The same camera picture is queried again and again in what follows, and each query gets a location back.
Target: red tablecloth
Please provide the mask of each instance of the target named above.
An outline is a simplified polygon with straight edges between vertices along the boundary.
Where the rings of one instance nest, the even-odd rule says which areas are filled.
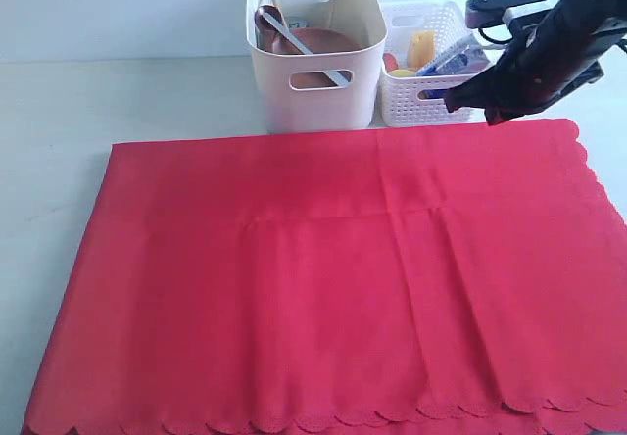
[[[24,432],[627,430],[627,228],[576,138],[115,146]]]

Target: yellow item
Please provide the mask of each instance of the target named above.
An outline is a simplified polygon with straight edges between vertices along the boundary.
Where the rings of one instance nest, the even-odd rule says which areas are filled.
[[[388,74],[392,77],[415,77],[415,71],[412,70],[393,70]]]
[[[411,38],[408,51],[408,66],[422,68],[435,58],[435,31],[419,31]]]

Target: cable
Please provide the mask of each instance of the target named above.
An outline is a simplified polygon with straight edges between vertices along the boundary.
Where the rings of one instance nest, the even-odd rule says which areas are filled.
[[[623,50],[625,53],[627,53],[627,40],[625,40],[624,38],[616,43],[616,46]]]
[[[511,43],[513,40],[513,38],[510,38],[508,40],[497,40],[496,38],[492,38],[491,36],[486,35],[486,32],[483,26],[480,26],[478,30],[479,30],[479,34],[483,37],[484,40],[489,41],[490,43],[494,45],[509,45],[509,43]]]

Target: white plastic bin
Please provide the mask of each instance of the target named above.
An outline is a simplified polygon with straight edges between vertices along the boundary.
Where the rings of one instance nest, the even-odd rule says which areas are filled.
[[[435,30],[436,54],[460,41],[470,33],[459,6],[445,3],[390,3],[382,6],[388,28],[385,52],[392,53],[403,66],[407,59],[411,36],[419,30]],[[424,90],[448,89],[471,79],[471,75],[431,77],[392,77],[381,65],[381,113],[389,126],[464,123],[472,109],[462,108],[449,114],[443,99],[420,99]]]
[[[246,30],[255,79],[267,107],[270,132],[365,128],[372,120],[386,26],[377,0],[298,2],[275,0],[285,17],[301,17],[310,26],[328,28],[357,41],[360,51],[335,54],[274,55],[257,48],[255,11],[268,0],[247,0]],[[350,71],[347,87],[295,89],[294,73]]]

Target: white table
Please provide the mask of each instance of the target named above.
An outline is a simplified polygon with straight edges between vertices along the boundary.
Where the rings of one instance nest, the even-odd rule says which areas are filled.
[[[603,63],[604,80],[545,116],[579,123],[626,218],[627,57]],[[262,119],[245,57],[0,65],[1,433],[22,424],[111,144],[263,134]]]

